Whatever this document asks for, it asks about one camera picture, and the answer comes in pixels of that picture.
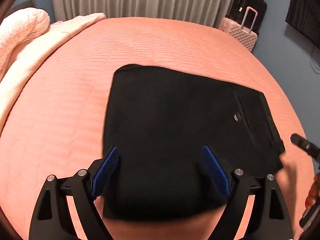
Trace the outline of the person's right hand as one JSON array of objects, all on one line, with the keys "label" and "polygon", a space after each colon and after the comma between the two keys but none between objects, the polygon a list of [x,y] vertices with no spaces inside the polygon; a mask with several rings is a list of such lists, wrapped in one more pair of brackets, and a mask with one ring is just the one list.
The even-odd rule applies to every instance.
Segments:
[{"label": "person's right hand", "polygon": [[319,188],[318,183],[319,182],[319,173],[317,173],[313,179],[313,184],[310,187],[310,190],[308,192],[308,196],[305,200],[305,208],[308,209],[311,206],[313,206],[316,203],[316,199],[319,197]]}]

